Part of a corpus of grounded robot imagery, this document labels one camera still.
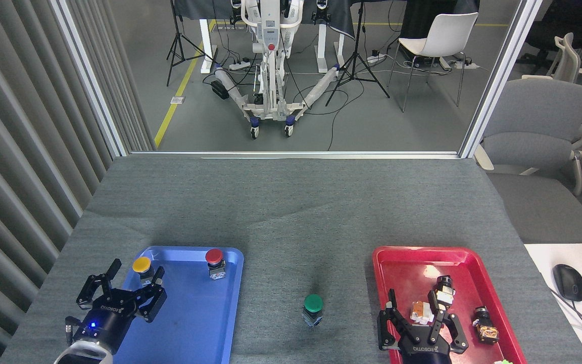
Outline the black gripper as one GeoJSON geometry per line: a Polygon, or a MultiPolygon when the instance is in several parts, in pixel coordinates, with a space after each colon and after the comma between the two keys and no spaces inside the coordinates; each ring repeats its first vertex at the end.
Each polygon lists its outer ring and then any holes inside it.
{"type": "Polygon", "coordinates": [[[455,290],[430,290],[428,299],[430,310],[435,318],[430,328],[428,340],[423,339],[416,344],[413,326],[402,316],[397,309],[397,297],[394,289],[388,290],[388,302],[385,309],[378,314],[378,347],[379,350],[399,350],[402,363],[451,363],[450,351],[463,354],[468,348],[466,335],[463,332],[459,317],[447,313],[455,295],[455,290]],[[397,342],[389,330],[387,323],[393,324],[400,336],[397,342]],[[440,329],[448,327],[451,343],[440,336],[440,329]]]}
{"type": "Polygon", "coordinates": [[[164,267],[159,266],[150,278],[139,279],[141,287],[128,296],[113,298],[111,281],[121,266],[121,260],[115,259],[103,274],[88,276],[76,298],[76,304],[81,309],[89,309],[89,312],[82,321],[73,316],[66,317],[69,345],[76,341],[87,341],[104,349],[118,349],[135,316],[141,316],[147,323],[155,320],[168,297],[162,286],[164,267]],[[103,295],[93,300],[99,287],[102,287],[103,295]]]}

